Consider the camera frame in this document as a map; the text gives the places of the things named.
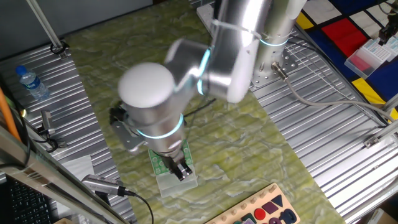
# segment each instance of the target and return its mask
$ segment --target metal grating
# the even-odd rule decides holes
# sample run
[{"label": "metal grating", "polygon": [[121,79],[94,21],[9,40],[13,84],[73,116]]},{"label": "metal grating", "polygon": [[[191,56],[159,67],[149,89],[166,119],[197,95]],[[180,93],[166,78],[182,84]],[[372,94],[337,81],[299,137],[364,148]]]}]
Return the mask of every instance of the metal grating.
[{"label": "metal grating", "polygon": [[[336,101],[345,100],[344,94],[363,101],[317,53],[292,44],[288,44],[288,49],[297,56],[291,55],[299,64],[298,70],[289,74],[289,80],[302,97]],[[251,90],[346,222],[357,220],[398,191],[395,187],[382,197],[372,198],[371,203],[364,203],[398,177],[395,143],[370,149],[363,144],[380,130],[381,124],[367,116],[372,111],[367,110],[365,115],[353,105],[303,105],[280,79]]]},{"label": "metal grating", "polygon": [[[18,65],[33,69],[49,88],[48,100],[37,101],[18,82],[14,71]],[[60,60],[50,52],[49,46],[0,62],[0,74],[20,103],[25,106],[27,120],[36,128],[41,125],[40,110],[50,110],[56,134],[55,139],[66,141],[66,149],[52,153],[60,163],[91,156],[96,175],[118,179],[119,174],[105,143],[97,119],[85,93],[73,59]],[[125,219],[135,220],[127,197],[109,196],[111,206]]]}]

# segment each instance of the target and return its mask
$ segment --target blue led ring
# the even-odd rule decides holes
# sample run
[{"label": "blue led ring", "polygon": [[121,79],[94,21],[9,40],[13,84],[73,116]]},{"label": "blue led ring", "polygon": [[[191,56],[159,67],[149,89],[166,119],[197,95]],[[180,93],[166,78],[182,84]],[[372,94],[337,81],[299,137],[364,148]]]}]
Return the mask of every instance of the blue led ring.
[{"label": "blue led ring", "polygon": [[260,40],[260,41],[261,41],[261,43],[263,43],[265,45],[268,45],[268,46],[271,46],[271,47],[279,47],[279,46],[282,46],[282,45],[287,43],[287,40],[284,43],[281,43],[281,44],[270,44],[270,43],[265,42],[264,40]]},{"label": "blue led ring", "polygon": [[[205,54],[203,55],[203,58],[201,59],[200,65],[199,65],[199,78],[203,75],[206,69],[207,62],[209,61],[210,58],[210,49],[207,49]],[[198,87],[198,92],[203,95],[203,88],[202,88],[203,80],[199,79],[197,83]]]},{"label": "blue led ring", "polygon": [[174,134],[176,131],[178,131],[178,129],[181,127],[181,125],[182,125],[183,122],[184,122],[184,115],[181,114],[181,116],[180,116],[180,121],[178,122],[178,124],[176,125],[176,127],[174,127],[174,129],[171,130],[169,133],[164,134],[164,135],[161,135],[161,136],[149,136],[149,135],[146,135],[146,134],[142,133],[142,132],[141,132],[140,130],[138,130],[138,129],[137,129],[137,132],[138,132],[140,135],[142,135],[142,136],[144,136],[144,137],[146,137],[146,138],[151,138],[151,139],[163,139],[163,138],[169,137],[170,135],[172,135],[172,134]]}]

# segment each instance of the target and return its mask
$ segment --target robotic arm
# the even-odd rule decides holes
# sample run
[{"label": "robotic arm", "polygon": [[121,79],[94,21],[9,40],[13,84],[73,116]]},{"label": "robotic arm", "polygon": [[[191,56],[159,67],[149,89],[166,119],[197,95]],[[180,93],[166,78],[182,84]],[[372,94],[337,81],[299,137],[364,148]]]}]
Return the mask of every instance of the robotic arm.
[{"label": "robotic arm", "polygon": [[[274,16],[287,18],[287,40],[306,0],[277,0]],[[119,95],[126,110],[124,122],[136,129],[179,180],[192,173],[181,150],[184,139],[182,111],[196,94],[209,94],[230,103],[247,93],[256,64],[257,51],[272,0],[223,1],[214,20],[210,47],[180,39],[172,44],[164,66],[142,63],[128,70],[119,81]],[[277,36],[278,29],[270,29]],[[279,62],[280,57],[261,57]]]},{"label": "robotic arm", "polygon": [[390,3],[388,4],[391,6],[390,13],[385,12],[386,14],[388,14],[388,24],[386,25],[385,28],[381,29],[379,32],[379,37],[380,37],[379,45],[381,46],[386,44],[388,40],[393,35],[396,35],[398,32],[398,0],[395,0],[395,2],[392,4]]}]

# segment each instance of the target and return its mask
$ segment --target keyboard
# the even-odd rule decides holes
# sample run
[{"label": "keyboard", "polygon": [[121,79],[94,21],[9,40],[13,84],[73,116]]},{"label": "keyboard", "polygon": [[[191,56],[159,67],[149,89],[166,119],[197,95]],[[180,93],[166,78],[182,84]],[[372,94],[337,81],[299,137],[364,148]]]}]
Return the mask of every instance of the keyboard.
[{"label": "keyboard", "polygon": [[51,224],[49,200],[42,193],[7,176],[0,185],[0,223]]}]

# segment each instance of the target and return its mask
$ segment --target black cable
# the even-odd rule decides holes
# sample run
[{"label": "black cable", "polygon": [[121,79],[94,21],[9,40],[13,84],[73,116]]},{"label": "black cable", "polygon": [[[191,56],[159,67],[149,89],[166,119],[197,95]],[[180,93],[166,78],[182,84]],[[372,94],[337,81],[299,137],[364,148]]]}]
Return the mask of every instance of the black cable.
[{"label": "black cable", "polygon": [[142,198],[140,195],[138,195],[134,192],[131,192],[129,190],[126,190],[124,194],[127,196],[137,197],[137,198],[141,199],[145,204],[147,204],[149,212],[150,212],[150,217],[152,218],[152,224],[154,224],[154,213],[152,212],[152,209],[150,208],[149,203],[144,198]]},{"label": "black cable", "polygon": [[[5,85],[4,85],[3,87],[5,87],[6,90],[7,90],[8,92],[11,92]],[[22,165],[19,165],[19,164],[14,164],[14,163],[2,164],[2,165],[0,166],[0,169],[7,168],[7,167],[15,167],[15,168],[18,168],[18,169],[23,170],[23,169],[25,169],[26,166],[28,165],[28,163],[29,163],[29,158],[30,158],[30,138],[29,138],[29,133],[28,133],[28,131],[27,131],[25,119],[24,119],[24,117],[21,115],[22,109],[21,109],[20,106],[19,106],[20,104],[19,104],[18,101],[14,98],[14,96],[13,96],[12,94],[10,94],[10,95],[8,96],[8,98],[9,98],[12,102],[14,102],[15,107],[16,107],[17,112],[18,112],[18,115],[19,115],[19,118],[21,119],[22,128],[23,128],[23,132],[24,132],[24,133],[23,133],[23,134],[19,133],[19,135],[20,135],[20,136],[25,136],[25,142],[23,142],[23,143],[26,145],[26,158],[25,158],[25,161],[24,161],[24,165],[23,165],[23,166],[22,166]]]},{"label": "black cable", "polygon": [[51,150],[48,150],[48,151],[47,151],[48,153],[54,152],[55,150],[58,149],[58,142],[57,142],[56,140],[54,140],[54,139],[49,139],[49,142],[52,143],[52,144],[50,143],[50,145],[52,146],[52,149],[51,149]]},{"label": "black cable", "polygon": [[33,139],[33,141],[35,141],[35,142],[37,142],[37,143],[47,143],[47,142],[50,141],[50,139],[49,139],[49,138],[46,138],[44,141],[40,141],[40,140]]},{"label": "black cable", "polygon": [[292,41],[292,40],[288,40],[287,42],[288,42],[288,43],[291,43],[291,44],[298,45],[298,46],[300,46],[300,47],[305,47],[306,49],[312,50],[312,51],[314,51],[314,52],[319,52],[319,50],[317,50],[317,49],[314,49],[314,48],[312,48],[312,47],[309,47],[309,46],[306,46],[306,45],[303,45],[303,44],[300,44],[300,43],[297,43],[297,42],[294,42],[294,41]]},{"label": "black cable", "polygon": [[195,114],[195,113],[197,113],[197,112],[199,112],[199,111],[205,109],[206,107],[208,107],[208,106],[210,106],[212,103],[214,103],[216,100],[217,100],[217,99],[214,98],[214,99],[212,99],[211,101],[209,101],[207,104],[205,104],[205,105],[203,105],[203,106],[197,108],[197,109],[194,110],[194,111],[191,111],[191,112],[187,113],[186,115],[184,115],[184,118],[189,117],[189,116],[191,116],[191,115],[193,115],[193,114]]},{"label": "black cable", "polygon": [[384,3],[385,1],[383,1],[383,0],[377,0],[377,5],[379,6],[379,9],[382,11],[382,13],[384,13],[385,15],[388,15],[388,16],[394,16],[394,15],[396,15],[397,13],[395,12],[395,13],[390,13],[390,12],[386,12],[382,7],[381,7],[381,4],[382,3]]}]

